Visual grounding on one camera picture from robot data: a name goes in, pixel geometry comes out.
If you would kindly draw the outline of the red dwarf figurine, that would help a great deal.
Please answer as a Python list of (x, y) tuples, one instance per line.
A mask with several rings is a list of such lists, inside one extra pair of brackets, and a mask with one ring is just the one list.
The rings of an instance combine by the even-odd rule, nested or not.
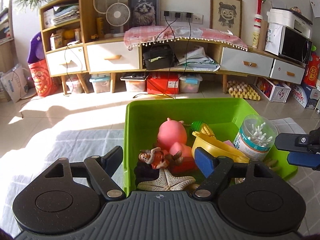
[(139, 161), (150, 165), (154, 170), (178, 166), (184, 161), (181, 151), (172, 155), (167, 150), (162, 150), (160, 147), (151, 150), (141, 150), (138, 158)]

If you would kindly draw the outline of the clear storage box pastel contents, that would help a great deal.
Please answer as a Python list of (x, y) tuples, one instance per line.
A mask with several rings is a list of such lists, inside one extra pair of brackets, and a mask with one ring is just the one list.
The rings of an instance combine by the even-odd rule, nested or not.
[(203, 78), (200, 74), (188, 74), (181, 75), (179, 80), (181, 93), (197, 93)]

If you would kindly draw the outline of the yellow egg tray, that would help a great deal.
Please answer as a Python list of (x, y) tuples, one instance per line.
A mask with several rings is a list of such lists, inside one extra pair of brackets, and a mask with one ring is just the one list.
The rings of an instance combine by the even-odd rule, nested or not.
[(261, 96), (253, 89), (252, 86), (244, 81), (238, 82), (236, 80), (227, 81), (228, 94), (233, 98), (248, 99), (253, 101), (260, 101)]

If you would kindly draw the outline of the pink pig toy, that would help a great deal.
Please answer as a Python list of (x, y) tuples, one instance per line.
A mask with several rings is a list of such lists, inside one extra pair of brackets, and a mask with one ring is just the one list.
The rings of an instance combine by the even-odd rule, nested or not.
[(167, 118), (161, 124), (157, 134), (156, 146), (164, 151), (165, 155), (174, 157), (181, 152), (183, 161), (179, 165), (171, 165), (169, 170), (172, 174), (187, 173), (196, 170), (196, 164), (191, 153), (191, 147), (187, 146), (187, 132), (183, 121)]

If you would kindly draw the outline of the white patterned toy box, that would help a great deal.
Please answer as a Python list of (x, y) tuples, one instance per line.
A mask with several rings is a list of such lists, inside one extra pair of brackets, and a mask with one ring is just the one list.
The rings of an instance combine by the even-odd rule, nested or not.
[(254, 85), (270, 102), (286, 103), (291, 92), (291, 88), (286, 83), (264, 77), (257, 77)]

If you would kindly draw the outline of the white paper shopping bag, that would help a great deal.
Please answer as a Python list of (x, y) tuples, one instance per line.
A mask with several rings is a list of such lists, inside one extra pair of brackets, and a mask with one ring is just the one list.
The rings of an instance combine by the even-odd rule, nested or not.
[(8, 72), (1, 74), (1, 83), (13, 102), (21, 100), (29, 90), (24, 69), (20, 63)]

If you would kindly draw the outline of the yellow toy pot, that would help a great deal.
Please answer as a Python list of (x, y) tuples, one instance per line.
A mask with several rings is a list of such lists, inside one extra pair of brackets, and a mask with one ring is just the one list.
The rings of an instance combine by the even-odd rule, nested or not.
[(215, 137), (209, 137), (201, 132), (195, 131), (192, 135), (195, 137), (195, 141), (191, 149), (193, 158), (195, 158), (195, 150), (198, 147), (201, 147), (216, 158), (219, 156), (226, 156), (231, 158), (235, 163), (249, 163), (249, 158), (234, 146), (230, 146), (217, 140)]

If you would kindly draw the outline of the toy corn cob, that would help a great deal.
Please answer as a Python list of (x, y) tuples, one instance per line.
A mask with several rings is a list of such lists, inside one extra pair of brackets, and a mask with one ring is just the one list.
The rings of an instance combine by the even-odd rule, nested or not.
[(200, 132), (200, 133), (205, 134), (209, 137), (215, 137), (213, 130), (210, 128), (210, 126), (208, 124), (206, 124), (203, 121), (192, 122), (190, 129), (192, 132)]

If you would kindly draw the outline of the purple plastic grape bunch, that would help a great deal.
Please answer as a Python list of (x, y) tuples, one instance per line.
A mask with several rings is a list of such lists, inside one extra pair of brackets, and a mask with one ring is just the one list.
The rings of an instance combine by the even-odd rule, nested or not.
[(135, 185), (138, 186), (139, 183), (144, 181), (153, 181), (159, 178), (159, 170), (153, 169), (151, 165), (143, 163), (141, 161), (137, 162), (134, 169), (134, 174), (136, 176)]

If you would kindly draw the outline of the beige starfish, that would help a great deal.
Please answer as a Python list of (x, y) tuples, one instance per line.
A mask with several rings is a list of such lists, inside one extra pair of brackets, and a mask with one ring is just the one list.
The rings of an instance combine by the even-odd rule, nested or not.
[(168, 169), (160, 169), (156, 180), (143, 181), (137, 185), (137, 189), (143, 191), (182, 191), (195, 183), (192, 176), (176, 177)]

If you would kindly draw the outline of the black bag on shelf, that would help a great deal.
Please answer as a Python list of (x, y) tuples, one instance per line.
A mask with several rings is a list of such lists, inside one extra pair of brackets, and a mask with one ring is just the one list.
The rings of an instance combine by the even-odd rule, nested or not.
[(147, 70), (157, 70), (174, 66), (175, 54), (167, 44), (154, 45), (143, 50), (143, 60)]

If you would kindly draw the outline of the framed cartoon girl drawing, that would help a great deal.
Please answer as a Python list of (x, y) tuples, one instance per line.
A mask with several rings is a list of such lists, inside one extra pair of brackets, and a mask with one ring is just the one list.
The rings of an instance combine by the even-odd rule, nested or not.
[(210, 0), (210, 29), (241, 37), (242, 0)]

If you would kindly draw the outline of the framed cat picture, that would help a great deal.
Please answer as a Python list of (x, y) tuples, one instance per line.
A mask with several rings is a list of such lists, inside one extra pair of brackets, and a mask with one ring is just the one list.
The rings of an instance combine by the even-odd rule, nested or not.
[(160, 23), (160, 0), (128, 0), (131, 11), (130, 28)]

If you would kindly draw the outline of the clear cotton swab jar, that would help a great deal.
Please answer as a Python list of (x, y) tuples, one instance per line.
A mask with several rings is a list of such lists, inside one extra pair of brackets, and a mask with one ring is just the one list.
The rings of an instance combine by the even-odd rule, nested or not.
[(252, 160), (263, 161), (278, 135), (275, 125), (260, 115), (248, 115), (233, 141), (234, 147)]

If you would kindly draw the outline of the green plastic storage bin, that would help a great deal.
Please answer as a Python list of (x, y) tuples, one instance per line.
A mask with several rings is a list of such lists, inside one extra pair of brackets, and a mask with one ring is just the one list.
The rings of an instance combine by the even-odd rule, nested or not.
[(256, 114), (244, 99), (166, 99), (134, 101), (127, 105), (124, 130), (124, 191), (136, 189), (134, 169), (140, 150), (157, 141), (160, 125), (171, 118), (191, 124), (204, 121), (220, 141), (234, 140), (244, 118)]

